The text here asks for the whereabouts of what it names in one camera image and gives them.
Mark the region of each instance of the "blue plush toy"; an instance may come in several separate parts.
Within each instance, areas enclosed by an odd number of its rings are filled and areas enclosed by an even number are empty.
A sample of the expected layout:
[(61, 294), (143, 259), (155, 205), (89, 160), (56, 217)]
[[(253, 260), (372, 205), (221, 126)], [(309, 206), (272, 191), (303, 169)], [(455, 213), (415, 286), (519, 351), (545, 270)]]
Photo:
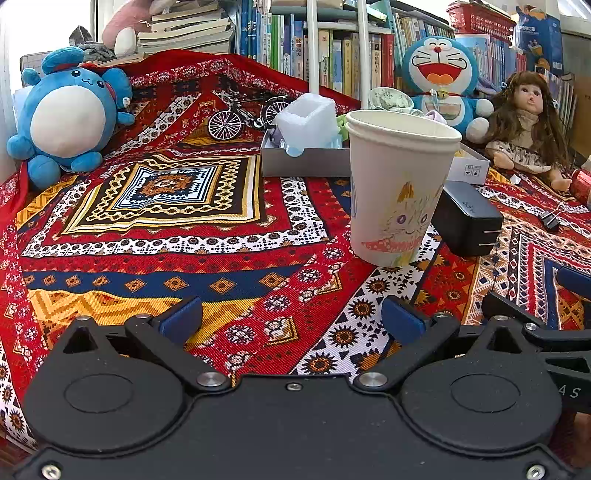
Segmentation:
[[(402, 75), (419, 94), (412, 97), (415, 108), (424, 113), (438, 110), (464, 138), (482, 142), (494, 108), (489, 100), (467, 97), (476, 87), (478, 64), (464, 45), (446, 37), (418, 40), (404, 55)], [(437, 99), (430, 94), (432, 89)]]
[(115, 123), (131, 125), (134, 116), (118, 109), (131, 100), (131, 85), (121, 69), (103, 76), (80, 68), (84, 52), (66, 47), (51, 52), (41, 65), (45, 77), (25, 69), (22, 79), (34, 85), (22, 107), (18, 135), (8, 139), (7, 151), (28, 160), (27, 171), (39, 189), (60, 178), (60, 169), (94, 170), (102, 162)]

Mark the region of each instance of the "doll's dress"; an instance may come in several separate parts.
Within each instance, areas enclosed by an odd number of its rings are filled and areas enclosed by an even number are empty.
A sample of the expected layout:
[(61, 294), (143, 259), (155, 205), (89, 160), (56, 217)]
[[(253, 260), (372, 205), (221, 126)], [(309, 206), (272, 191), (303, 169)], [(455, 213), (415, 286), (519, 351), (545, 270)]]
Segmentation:
[(517, 110), (517, 117), (523, 127), (522, 133), (511, 142), (493, 140), (486, 145), (487, 150), (497, 150), (507, 155), (515, 164), (516, 170), (538, 175), (549, 171), (552, 166), (545, 165), (540, 155), (531, 149), (534, 141), (531, 129), (538, 122), (538, 116), (525, 110)]

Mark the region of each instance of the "white paper cup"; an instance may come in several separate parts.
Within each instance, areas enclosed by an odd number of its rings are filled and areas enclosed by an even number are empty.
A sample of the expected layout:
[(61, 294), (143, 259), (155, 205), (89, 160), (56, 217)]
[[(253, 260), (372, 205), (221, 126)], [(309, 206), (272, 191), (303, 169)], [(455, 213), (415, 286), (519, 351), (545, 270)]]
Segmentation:
[(460, 132), (427, 118), (347, 114), (351, 153), (351, 247), (380, 267), (416, 253), (459, 149)]

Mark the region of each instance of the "window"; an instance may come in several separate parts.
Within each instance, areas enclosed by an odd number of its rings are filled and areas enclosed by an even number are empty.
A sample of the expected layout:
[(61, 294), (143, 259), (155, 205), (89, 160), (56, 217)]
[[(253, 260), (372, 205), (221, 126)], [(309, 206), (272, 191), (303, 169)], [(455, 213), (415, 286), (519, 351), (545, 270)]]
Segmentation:
[(91, 30), (90, 0), (6, 0), (2, 16), (8, 29), (10, 86), (22, 88), (20, 58), (67, 47), (72, 31)]
[(591, 20), (591, 8), (585, 0), (558, 0), (558, 9), (562, 15)]

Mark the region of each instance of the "binder clip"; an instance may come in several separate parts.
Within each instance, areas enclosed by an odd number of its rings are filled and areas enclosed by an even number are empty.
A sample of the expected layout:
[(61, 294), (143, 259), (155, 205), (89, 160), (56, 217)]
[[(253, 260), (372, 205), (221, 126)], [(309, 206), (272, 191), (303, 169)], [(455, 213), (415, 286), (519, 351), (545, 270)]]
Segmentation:
[(564, 212), (564, 205), (562, 203), (558, 204), (558, 206), (552, 210), (551, 212), (545, 213), (543, 215), (538, 215), (537, 217), (544, 225), (544, 229), (549, 233), (556, 233), (558, 232), (558, 227), (560, 226), (560, 221), (558, 219), (558, 214)]

